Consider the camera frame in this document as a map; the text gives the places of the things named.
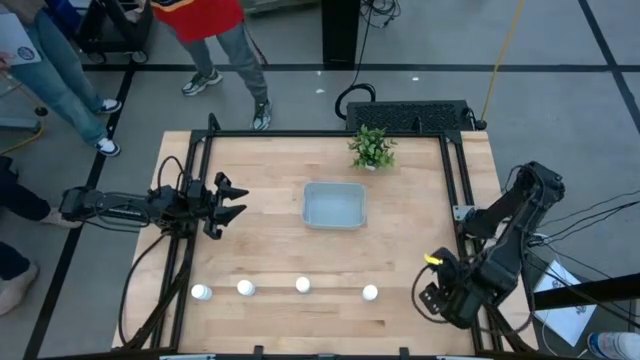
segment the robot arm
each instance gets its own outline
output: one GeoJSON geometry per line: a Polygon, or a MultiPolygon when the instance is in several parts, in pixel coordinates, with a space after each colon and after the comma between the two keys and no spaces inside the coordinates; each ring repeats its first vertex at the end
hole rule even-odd
{"type": "Polygon", "coordinates": [[[518,284],[525,241],[563,197],[560,175],[536,162],[521,166],[508,192],[486,210],[470,210],[457,224],[465,238],[490,239],[498,225],[511,217],[495,245],[462,261],[446,248],[432,254],[442,260],[429,265],[439,287],[431,283],[419,295],[429,312],[466,329],[481,305],[497,308],[518,284]]]}
{"type": "Polygon", "coordinates": [[[92,217],[115,218],[144,225],[155,224],[163,232],[187,236],[190,222],[205,221],[204,232],[212,239],[220,239],[222,230],[244,209],[245,205],[223,206],[225,199],[234,200],[249,192],[231,187],[231,181],[219,172],[215,178],[215,193],[201,180],[189,180],[185,191],[165,185],[149,191],[146,196],[126,193],[102,193],[95,189],[77,187],[64,192],[60,212],[71,221],[92,217]]]}

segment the light blue container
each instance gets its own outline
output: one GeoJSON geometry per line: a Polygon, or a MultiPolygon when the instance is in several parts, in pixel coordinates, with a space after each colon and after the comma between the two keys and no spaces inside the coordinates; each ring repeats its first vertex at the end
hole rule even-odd
{"type": "Polygon", "coordinates": [[[302,219],[314,229],[356,230],[367,222],[367,191],[355,183],[309,183],[302,219]]]}

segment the shoe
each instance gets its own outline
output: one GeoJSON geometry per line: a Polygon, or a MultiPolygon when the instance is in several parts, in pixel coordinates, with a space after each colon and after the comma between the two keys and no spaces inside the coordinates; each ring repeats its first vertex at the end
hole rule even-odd
{"type": "Polygon", "coordinates": [[[51,212],[44,219],[40,220],[41,223],[57,225],[67,229],[79,228],[82,225],[80,221],[69,221],[62,218],[62,214],[57,208],[51,208],[51,212]]]}
{"type": "Polygon", "coordinates": [[[184,87],[182,87],[182,94],[184,96],[193,96],[204,90],[208,85],[215,85],[222,81],[222,74],[218,70],[213,70],[211,76],[203,76],[199,72],[193,75],[191,81],[189,81],[184,87]]]}
{"type": "Polygon", "coordinates": [[[253,115],[251,128],[253,130],[267,130],[271,123],[272,109],[273,103],[269,99],[267,99],[266,103],[256,103],[256,112],[255,115],[253,115]]]}
{"type": "Polygon", "coordinates": [[[29,285],[38,277],[38,267],[33,263],[27,271],[4,282],[4,290],[0,293],[0,316],[20,305],[29,285]]]}
{"type": "Polygon", "coordinates": [[[120,154],[120,146],[115,141],[104,138],[96,144],[98,152],[104,156],[116,156],[120,154]]]}
{"type": "Polygon", "coordinates": [[[113,99],[106,99],[102,102],[102,107],[98,110],[98,114],[113,114],[122,109],[122,102],[113,99]]]}

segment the green leaves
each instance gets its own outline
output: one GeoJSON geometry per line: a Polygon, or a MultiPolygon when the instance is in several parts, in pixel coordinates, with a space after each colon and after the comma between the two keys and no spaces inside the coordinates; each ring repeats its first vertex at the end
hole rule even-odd
{"type": "Polygon", "coordinates": [[[368,129],[362,125],[358,134],[349,143],[349,150],[358,153],[358,158],[353,160],[353,167],[393,166],[394,153],[389,152],[393,146],[398,145],[393,139],[385,139],[384,129],[368,129]]]}

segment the gray floor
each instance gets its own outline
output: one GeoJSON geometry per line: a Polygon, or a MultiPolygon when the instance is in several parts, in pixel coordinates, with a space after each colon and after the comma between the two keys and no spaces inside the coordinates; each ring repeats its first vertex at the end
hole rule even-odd
{"type": "MultiPolygon", "coordinates": [[[[510,0],[401,0],[403,15],[386,29],[371,29],[365,63],[491,64],[509,29],[516,2],[510,0]]],[[[640,64],[633,0],[591,0],[614,56],[621,64],[640,64]]],[[[318,8],[272,13],[249,20],[249,27],[272,64],[320,63],[318,8]]],[[[226,57],[211,42],[212,58],[226,57]]],[[[155,26],[149,43],[151,64],[189,64],[189,58],[162,26],[155,26]]],[[[111,56],[111,62],[126,58],[111,56]]],[[[573,0],[527,2],[506,63],[604,64],[589,26],[573,0]]],[[[121,73],[90,72],[106,96],[115,96],[121,73]]],[[[190,78],[185,72],[137,72],[116,131],[123,152],[107,160],[99,187],[145,191],[166,130],[204,128],[214,112],[225,129],[248,128],[253,102],[239,77],[224,73],[224,81],[193,98],[180,94],[190,78]]],[[[275,103],[273,129],[340,129],[333,114],[336,96],[351,83],[353,72],[268,72],[275,103]]],[[[624,74],[640,96],[640,74],[624,74]]],[[[362,72],[360,80],[374,84],[379,100],[466,99],[479,113],[489,73],[362,72]]],[[[365,100],[354,94],[349,100],[365,100]]],[[[30,116],[32,105],[20,93],[0,100],[4,115],[30,116]]],[[[565,199],[549,215],[570,211],[638,188],[639,134],[610,74],[503,73],[496,83],[488,116],[492,149],[502,182],[517,164],[537,160],[564,176],[565,199]]],[[[0,134],[5,147],[24,134],[0,134]]],[[[84,184],[94,153],[72,129],[51,116],[45,136],[13,156],[21,163],[21,182],[52,203],[62,190],[84,184]]],[[[638,271],[640,209],[631,208],[558,243],[564,251],[612,276],[638,271]]],[[[568,223],[542,229],[552,233],[568,223]]],[[[22,358],[40,311],[66,232],[31,226],[3,212],[2,240],[16,246],[42,268],[41,277],[16,312],[0,318],[3,359],[22,358]]],[[[68,355],[109,349],[116,324],[118,299],[135,247],[134,235],[86,228],[54,312],[40,356],[68,355]]],[[[551,259],[552,255],[542,251],[551,259]]],[[[577,264],[564,261],[572,272],[600,279],[577,264]]],[[[592,331],[624,330],[601,311],[592,331]]],[[[579,353],[553,334],[550,344],[562,354],[579,353]]]]}

